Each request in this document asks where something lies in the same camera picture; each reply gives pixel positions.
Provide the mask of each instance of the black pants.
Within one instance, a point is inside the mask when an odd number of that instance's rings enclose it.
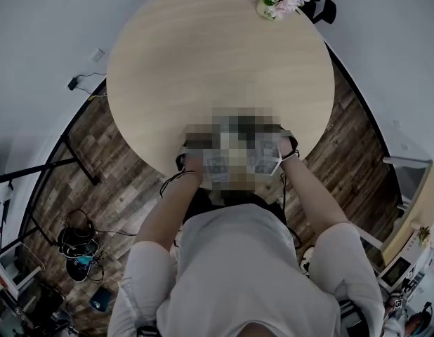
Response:
[[[223,207],[237,206],[237,205],[244,205],[244,204],[255,204],[273,213],[275,216],[279,218],[279,220],[282,223],[286,225],[286,216],[284,216],[281,206],[278,203],[269,205],[257,194],[248,191],[222,191],[221,196],[223,198],[223,202],[225,203],[225,206],[213,205],[211,199],[206,193],[206,190],[199,188],[195,193],[195,196],[192,198],[192,201],[190,202],[189,208],[186,211],[186,215],[183,220],[183,224],[187,220],[189,220],[189,218],[195,215],[199,215],[201,213],[210,212],[213,210],[221,209]]]

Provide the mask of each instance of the power adapter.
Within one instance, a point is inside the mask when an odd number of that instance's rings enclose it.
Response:
[[[67,88],[71,91],[74,90],[78,86],[78,77],[72,77],[72,80],[70,80],[70,83],[67,85]]]

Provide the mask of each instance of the wall socket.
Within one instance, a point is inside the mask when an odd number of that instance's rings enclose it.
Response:
[[[92,60],[93,62],[99,62],[100,59],[103,57],[104,54],[105,54],[105,53],[104,53],[102,50],[100,50],[100,49],[98,48],[97,50],[95,50],[95,51],[93,52],[93,55],[91,56],[91,60]]]

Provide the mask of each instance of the round wooden table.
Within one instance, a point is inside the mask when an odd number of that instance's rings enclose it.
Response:
[[[112,49],[107,92],[130,147],[170,176],[185,127],[216,109],[275,116],[305,157],[321,138],[334,101],[322,37],[304,13],[270,21],[256,0],[149,0]]]

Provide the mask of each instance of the pixelated area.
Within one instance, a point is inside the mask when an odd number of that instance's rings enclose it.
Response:
[[[189,125],[186,153],[203,159],[203,187],[255,190],[281,163],[281,126],[266,109],[213,109],[212,124]]]

